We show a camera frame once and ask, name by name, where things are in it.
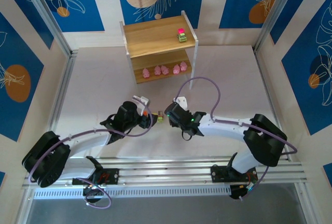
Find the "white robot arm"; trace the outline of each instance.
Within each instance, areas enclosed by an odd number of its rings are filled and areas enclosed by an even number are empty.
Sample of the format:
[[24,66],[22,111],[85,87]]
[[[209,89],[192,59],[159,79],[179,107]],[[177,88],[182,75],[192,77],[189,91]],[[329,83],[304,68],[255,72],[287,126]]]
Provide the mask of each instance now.
[[119,132],[128,134],[137,125],[143,129],[153,126],[157,122],[157,116],[152,115],[151,118],[143,114],[145,107],[149,105],[149,99],[137,96],[134,96],[133,99],[133,102],[124,102],[116,114],[110,115],[100,123],[106,127],[105,132],[83,133],[83,136],[76,138],[71,146],[61,143],[44,159],[40,160],[48,149],[60,143],[59,136],[55,135],[54,132],[44,133],[24,157],[22,165],[29,173],[33,173],[32,177],[42,188],[50,186],[58,179],[68,178],[89,178],[93,183],[107,184],[105,181],[107,178],[102,177],[108,171],[103,169],[96,159],[93,157],[69,158],[81,151],[96,146],[105,146],[124,138],[124,135],[119,134]]
[[277,166],[285,146],[280,140],[287,140],[287,136],[264,115],[256,114],[251,119],[229,119],[200,111],[192,114],[187,110],[185,97],[174,99],[165,113],[170,125],[180,128],[182,136],[187,133],[190,139],[194,135],[222,136],[246,143],[246,150],[235,153],[228,166],[214,171],[214,174],[219,173],[219,182],[243,181],[243,175],[261,164]]

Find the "white table surface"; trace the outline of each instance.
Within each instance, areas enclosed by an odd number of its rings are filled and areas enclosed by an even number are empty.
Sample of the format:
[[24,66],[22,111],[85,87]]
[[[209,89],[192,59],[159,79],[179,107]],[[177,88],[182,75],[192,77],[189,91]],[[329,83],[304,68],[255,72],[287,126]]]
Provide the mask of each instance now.
[[[200,46],[196,76],[213,79],[222,97],[215,115],[251,118],[264,114],[274,122],[264,85],[251,46]],[[139,85],[142,96],[151,100],[152,112],[164,111],[171,104],[186,76],[147,82]],[[94,127],[132,95],[137,94],[130,74],[124,47],[81,48],[74,65],[56,133],[61,137]],[[213,84],[197,80],[181,93],[187,97],[188,109],[209,113],[217,100]],[[136,127],[132,133],[144,130]],[[199,137],[182,140],[181,131],[171,128],[167,116],[142,137],[126,137],[111,145],[93,148],[79,156],[100,157],[186,157],[231,156],[243,149],[242,142],[223,137]]]

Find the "aluminum frame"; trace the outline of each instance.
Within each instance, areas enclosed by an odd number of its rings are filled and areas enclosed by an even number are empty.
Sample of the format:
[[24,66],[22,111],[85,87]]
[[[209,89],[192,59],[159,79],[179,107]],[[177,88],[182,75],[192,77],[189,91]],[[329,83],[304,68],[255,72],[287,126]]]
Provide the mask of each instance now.
[[57,93],[56,102],[54,104],[52,115],[51,115],[51,118],[48,123],[48,131],[55,131],[57,129],[62,106],[63,106],[64,99],[65,99],[65,96],[67,93],[69,81],[71,79],[71,75],[72,75],[72,72],[74,69],[74,64],[76,61],[77,53],[78,53],[78,50],[73,50],[73,53],[72,53],[70,59],[68,60],[66,68],[64,70],[61,85],[60,85],[60,88]]
[[275,0],[275,3],[273,4],[272,9],[266,17],[266,20],[261,28],[261,32],[259,33],[259,36],[255,42],[254,53],[257,53],[260,50],[262,44],[270,34],[287,1],[288,0]]
[[[143,159],[143,158],[98,158],[104,168],[120,169],[118,185],[127,187],[161,187],[161,186],[207,186],[215,185],[210,175],[214,164],[226,166],[230,157],[208,157],[201,159]],[[264,166],[256,168],[260,177]],[[277,167],[271,167],[262,183],[306,183],[307,178],[299,162],[279,161]],[[79,187],[72,186],[72,181],[57,180],[48,188]],[[23,188],[38,188],[25,179]]]
[[58,42],[62,52],[69,58],[72,55],[72,50],[64,38],[62,31],[55,20],[52,12],[50,11],[48,5],[46,4],[45,0],[31,0],[33,5],[36,7],[38,13],[40,14],[41,18],[46,23],[48,29],[50,29],[54,39]]

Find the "shelf board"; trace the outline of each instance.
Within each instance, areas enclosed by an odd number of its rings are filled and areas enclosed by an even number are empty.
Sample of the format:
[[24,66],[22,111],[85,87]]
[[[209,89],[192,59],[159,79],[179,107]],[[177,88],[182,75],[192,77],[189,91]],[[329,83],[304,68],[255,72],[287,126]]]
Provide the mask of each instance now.
[[[177,30],[185,30],[187,41],[179,42]],[[184,16],[164,18],[123,26],[131,58],[161,54],[195,46],[190,27]]]
[[174,62],[180,64],[182,61],[187,60],[189,60],[188,55],[186,50],[183,49],[163,54],[148,54],[143,57],[135,57],[131,59],[131,63],[133,69],[136,70]]
[[136,83],[140,84],[140,83],[145,83],[145,82],[148,82],[148,81],[165,79],[165,78],[169,78],[169,77],[172,77],[172,76],[180,76],[180,75],[184,75],[184,74],[190,74],[192,68],[191,68],[191,64],[190,64],[189,59],[184,60],[184,62],[186,62],[187,65],[188,65],[187,70],[184,71],[184,72],[180,72],[178,75],[174,75],[173,74],[173,67],[176,64],[180,65],[179,62],[171,62],[171,63],[166,63],[166,64],[159,64],[159,66],[164,65],[164,66],[168,67],[168,69],[169,69],[169,74],[168,75],[161,74],[159,76],[156,76],[155,73],[154,73],[156,66],[147,67],[147,69],[150,72],[150,77],[147,78],[147,79],[143,78],[143,69],[136,69],[136,70],[134,70],[134,74],[135,74],[135,78],[136,78]]

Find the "pink figurine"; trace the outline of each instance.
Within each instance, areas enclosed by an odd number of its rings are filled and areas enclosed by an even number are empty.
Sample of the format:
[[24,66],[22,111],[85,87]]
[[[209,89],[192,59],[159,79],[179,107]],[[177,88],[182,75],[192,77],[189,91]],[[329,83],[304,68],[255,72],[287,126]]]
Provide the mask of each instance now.
[[156,75],[156,76],[161,75],[161,69],[160,69],[159,66],[156,66],[156,67],[155,67],[155,75]]
[[180,64],[180,68],[181,68],[181,71],[182,72],[184,72],[184,71],[186,71],[187,70],[187,63],[185,63],[185,62],[182,62],[181,64]]
[[178,75],[179,73],[180,73],[180,66],[176,64],[173,68],[173,74]]
[[161,66],[161,71],[163,75],[168,75],[169,70],[167,67],[165,67],[164,65]]
[[148,79],[150,77],[150,72],[146,68],[143,69],[143,78]]

